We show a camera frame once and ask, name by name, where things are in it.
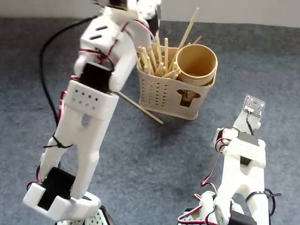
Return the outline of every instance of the stack of paper cups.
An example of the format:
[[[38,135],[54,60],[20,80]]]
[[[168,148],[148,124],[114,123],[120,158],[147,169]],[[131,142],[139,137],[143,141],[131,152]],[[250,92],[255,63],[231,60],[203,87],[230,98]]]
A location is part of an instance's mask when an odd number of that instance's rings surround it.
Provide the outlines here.
[[[203,45],[187,45],[179,50],[176,61],[181,73],[179,80],[194,86],[210,85],[217,72],[214,52]]]

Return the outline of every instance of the black wire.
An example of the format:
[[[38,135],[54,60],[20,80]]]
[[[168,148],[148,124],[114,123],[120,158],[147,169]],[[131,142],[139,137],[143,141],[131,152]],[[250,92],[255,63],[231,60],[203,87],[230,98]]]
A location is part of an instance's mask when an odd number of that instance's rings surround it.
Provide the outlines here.
[[[206,216],[206,218],[205,218],[205,223],[206,223],[207,225],[210,224],[209,221],[208,221],[208,217],[209,217],[212,213],[214,213],[215,211],[216,211],[216,207],[214,208],[213,211],[211,211],[211,212]]]
[[[250,115],[251,115],[251,113],[248,113],[248,115],[247,115],[247,117],[246,117],[246,123],[247,123],[247,125],[248,125],[248,128],[249,128],[249,130],[250,130],[251,135],[254,135],[253,129],[252,129],[252,127],[251,127],[251,125],[250,125],[250,123],[249,123],[249,121],[248,121],[248,117],[249,117]]]
[[[91,21],[92,19],[95,19],[97,16],[93,16],[93,17],[89,17],[89,18],[86,18],[84,20],[81,20],[79,22],[76,22],[76,23],[73,23],[61,30],[59,30],[58,32],[56,32],[53,36],[51,36],[47,41],[46,43],[43,45],[40,53],[39,53],[39,76],[40,76],[40,81],[42,83],[42,86],[43,86],[43,90],[44,90],[44,93],[46,95],[46,98],[48,100],[48,103],[51,107],[51,110],[53,112],[53,115],[54,115],[54,119],[55,119],[55,123],[56,123],[56,126],[58,126],[58,122],[59,122],[59,117],[57,115],[57,112],[56,112],[56,109],[55,109],[55,106],[54,106],[54,103],[51,99],[51,96],[49,94],[49,91],[48,91],[48,88],[46,86],[46,83],[45,83],[45,75],[44,75],[44,68],[43,68],[43,59],[44,59],[44,53],[47,49],[47,47],[52,43],[52,41],[57,38],[60,34],[62,34],[63,32],[73,28],[73,27],[76,27],[76,26],[79,26],[83,23],[86,23],[86,22],[89,22]]]
[[[270,193],[270,195],[272,195],[273,194],[273,192],[270,190],[270,189],[267,189],[267,188],[265,188],[265,190],[264,190],[265,192],[269,192]],[[272,198],[272,203],[273,203],[273,205],[272,205],[272,210],[271,210],[271,212],[270,212],[270,217],[271,216],[273,216],[273,214],[274,214],[274,212],[275,212],[275,208],[276,208],[276,201],[275,201],[275,197],[274,196],[272,196],[271,197]]]

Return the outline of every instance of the cable tie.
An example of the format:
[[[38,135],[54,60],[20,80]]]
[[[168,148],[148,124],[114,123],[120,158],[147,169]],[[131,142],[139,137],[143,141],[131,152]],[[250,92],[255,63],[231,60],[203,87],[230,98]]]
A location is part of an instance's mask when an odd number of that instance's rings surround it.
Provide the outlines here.
[[[73,146],[72,144],[69,145],[69,146],[64,146],[61,142],[59,142],[59,140],[57,140],[57,138],[52,135],[53,139],[56,141],[57,144],[55,145],[47,145],[47,146],[43,146],[43,148],[52,148],[52,147],[58,147],[59,149],[67,149],[67,148],[70,148],[71,146]]]

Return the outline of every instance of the wooden chopstick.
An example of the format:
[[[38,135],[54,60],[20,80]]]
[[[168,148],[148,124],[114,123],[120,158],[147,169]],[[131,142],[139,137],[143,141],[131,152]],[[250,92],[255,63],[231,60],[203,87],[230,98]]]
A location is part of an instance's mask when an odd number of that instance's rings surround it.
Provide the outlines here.
[[[161,58],[161,50],[160,50],[160,41],[159,41],[159,37],[157,37],[155,39],[156,41],[156,51],[157,51],[157,55],[158,55],[158,61],[159,63],[163,62],[163,59]]]
[[[168,68],[168,48],[169,48],[169,40],[165,38],[165,67]]]
[[[155,71],[155,76],[161,76],[161,72],[163,70],[163,67],[164,67],[164,63],[161,62],[157,68],[157,70]]]
[[[178,46],[178,48],[177,48],[177,51],[176,51],[176,53],[175,53],[175,56],[177,55],[178,51],[183,47],[185,41],[187,40],[187,37],[188,37],[188,35],[189,35],[189,33],[190,33],[190,31],[191,31],[193,25],[194,25],[194,22],[195,22],[195,20],[196,20],[196,17],[197,17],[197,15],[198,15],[198,11],[199,11],[199,8],[196,8],[196,11],[194,12],[194,15],[193,15],[193,17],[192,17],[192,19],[191,19],[191,22],[189,23],[189,25],[188,25],[188,27],[187,27],[187,30],[186,30],[185,34],[183,35],[183,38],[182,38],[182,40],[181,40],[181,42],[180,42],[180,44],[179,44],[179,46]],[[172,63],[170,64],[170,67],[168,68],[168,71],[171,71],[171,69],[172,69],[173,63],[174,63],[175,58],[176,58],[175,56],[173,57]]]
[[[139,68],[139,70],[143,70],[140,59],[136,54],[135,54],[135,59],[136,59],[137,67]]]
[[[201,40],[202,36],[200,35],[194,42],[193,45],[197,44]]]
[[[148,112],[147,110],[145,110],[143,107],[141,107],[139,104],[135,103],[133,100],[131,100],[130,98],[128,98],[126,95],[124,95],[123,93],[121,93],[120,91],[117,92],[122,98],[124,98],[125,100],[127,100],[128,102],[130,102],[131,104],[133,104],[135,107],[137,107],[138,109],[142,110],[144,113],[146,113],[148,116],[150,116],[151,118],[153,118],[154,120],[156,120],[157,122],[159,122],[160,124],[163,124],[164,122],[161,121],[159,118],[157,118],[155,115],[153,115],[152,113]]]
[[[153,49],[150,50],[150,57],[151,57],[151,60],[152,60],[153,66],[154,66],[154,70],[157,70],[158,65],[157,65],[157,62],[156,62],[156,58],[155,58]]]

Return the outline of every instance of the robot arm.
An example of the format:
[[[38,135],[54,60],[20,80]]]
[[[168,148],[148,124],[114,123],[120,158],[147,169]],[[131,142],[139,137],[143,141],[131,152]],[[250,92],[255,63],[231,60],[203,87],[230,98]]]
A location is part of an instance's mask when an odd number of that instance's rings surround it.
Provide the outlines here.
[[[234,126],[217,130],[212,144],[224,155],[222,183],[217,193],[207,191],[199,197],[199,217],[189,216],[192,221],[185,224],[206,219],[212,225],[269,224],[264,186],[265,142],[252,135],[253,128],[260,127],[264,107],[265,102],[247,95]],[[244,196],[252,217],[244,215],[242,207],[232,200],[235,193]]]
[[[86,190],[119,99],[113,92],[122,89],[135,66],[136,47],[151,47],[151,36],[158,30],[149,26],[159,24],[159,1],[110,2],[114,3],[108,3],[80,39],[81,50],[64,98],[63,114],[41,158],[40,183],[32,184],[23,200],[55,221],[86,219],[100,207],[100,199]],[[110,61],[112,68],[102,65],[105,61]],[[84,116],[90,118],[87,127],[82,125]],[[78,148],[76,177],[57,168],[72,145]]]

